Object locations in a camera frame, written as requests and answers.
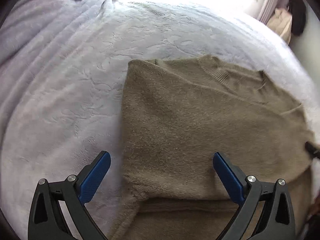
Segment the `purple fleece blanket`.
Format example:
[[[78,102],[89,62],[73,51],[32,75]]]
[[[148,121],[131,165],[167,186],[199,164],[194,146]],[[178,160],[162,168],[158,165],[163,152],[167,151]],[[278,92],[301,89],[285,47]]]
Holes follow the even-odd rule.
[[[95,15],[105,0],[20,0],[1,26],[1,65],[34,38],[54,39],[80,16]]]

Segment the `beige hanging bag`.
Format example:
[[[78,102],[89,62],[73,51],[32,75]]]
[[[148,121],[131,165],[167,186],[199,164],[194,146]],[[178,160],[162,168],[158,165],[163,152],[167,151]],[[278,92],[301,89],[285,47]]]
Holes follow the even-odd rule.
[[[290,12],[284,8],[276,8],[266,26],[280,36],[286,44],[289,44],[292,29],[292,14]]]

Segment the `brown knit sweater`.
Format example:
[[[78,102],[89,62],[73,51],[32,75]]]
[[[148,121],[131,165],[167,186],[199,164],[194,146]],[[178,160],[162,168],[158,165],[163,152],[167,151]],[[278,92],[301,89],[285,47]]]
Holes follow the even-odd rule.
[[[109,239],[215,239],[236,210],[215,152],[259,180],[285,179],[302,229],[314,135],[302,104],[264,72],[210,55],[133,60],[121,112],[123,196]]]

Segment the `lavender embossed bedspread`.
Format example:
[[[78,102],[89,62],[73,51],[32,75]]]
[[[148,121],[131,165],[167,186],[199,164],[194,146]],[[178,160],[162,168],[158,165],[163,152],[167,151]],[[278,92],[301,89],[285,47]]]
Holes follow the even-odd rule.
[[[107,237],[122,200],[123,90],[133,60],[213,56],[264,72],[299,101],[319,141],[319,99],[289,46],[263,23],[197,0],[105,0],[52,40],[1,65],[1,210],[20,239],[39,179],[65,180],[100,151],[111,166],[86,205]]]

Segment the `black hanging bag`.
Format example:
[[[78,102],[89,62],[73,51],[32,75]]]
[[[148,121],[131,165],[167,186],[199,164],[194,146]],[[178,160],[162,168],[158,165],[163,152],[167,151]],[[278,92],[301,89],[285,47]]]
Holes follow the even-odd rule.
[[[289,0],[289,12],[292,15],[291,32],[300,36],[306,25],[306,5],[303,0]]]

